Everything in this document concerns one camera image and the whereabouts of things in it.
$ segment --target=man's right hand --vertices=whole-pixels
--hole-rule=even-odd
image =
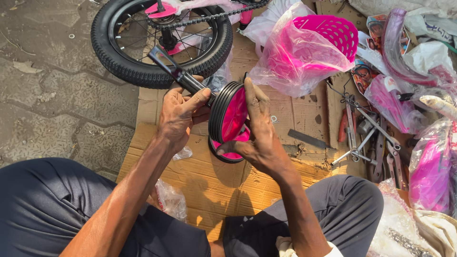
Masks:
[[[282,147],[271,122],[270,99],[251,79],[244,81],[246,104],[248,106],[251,139],[247,142],[229,141],[216,149],[218,155],[237,153],[259,171],[273,179],[282,177],[285,172],[295,169],[289,156]]]

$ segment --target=pink plastic basket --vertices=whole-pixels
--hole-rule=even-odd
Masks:
[[[359,43],[356,26],[346,19],[333,15],[307,15],[293,19],[297,29],[316,31],[353,62]]]

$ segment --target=flattened cardboard box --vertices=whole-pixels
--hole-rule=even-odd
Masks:
[[[139,124],[132,138],[116,182],[119,183],[139,159],[157,127]],[[226,164],[219,161],[208,147],[208,138],[191,134],[187,145],[193,156],[171,161],[161,178],[180,189],[186,197],[187,222],[204,229],[208,240],[219,239],[227,216],[254,215],[280,198],[277,183],[268,175],[252,168],[246,161]],[[295,160],[303,186],[332,175],[328,170],[308,166]]]

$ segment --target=bicycle chain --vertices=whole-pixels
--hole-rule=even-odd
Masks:
[[[253,5],[248,5],[248,6],[244,7],[244,8],[240,8],[240,9],[236,9],[236,10],[232,10],[232,11],[227,11],[227,12],[221,12],[221,13],[218,13],[218,14],[213,14],[211,16],[205,16],[205,17],[202,17],[202,18],[189,20],[189,21],[184,21],[184,22],[175,23],[175,24],[159,25],[159,24],[154,24],[153,22],[150,22],[149,24],[153,28],[160,29],[160,30],[173,29],[173,28],[178,28],[178,27],[182,27],[182,26],[188,26],[188,25],[191,25],[191,24],[197,24],[197,23],[200,23],[200,22],[206,22],[206,21],[209,21],[209,20],[214,20],[214,19],[217,19],[217,18],[222,17],[222,16],[229,16],[229,15],[241,13],[241,12],[244,12],[244,11],[250,11],[250,10],[253,10],[253,9],[262,8],[262,7],[264,7],[264,6],[266,6],[268,4],[268,1],[269,0],[262,0],[259,3],[253,4]]]

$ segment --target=bicycle wheel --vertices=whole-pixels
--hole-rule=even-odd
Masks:
[[[173,58],[191,74],[209,77],[216,72],[232,47],[232,27],[227,17],[177,29],[160,30],[154,29],[153,25],[210,16],[223,12],[222,8],[207,6],[183,11],[179,16],[150,19],[144,10],[155,3],[156,0],[110,0],[100,9],[92,23],[90,36],[103,66],[131,84],[167,89],[172,78],[146,57],[157,44],[169,53],[171,50]]]

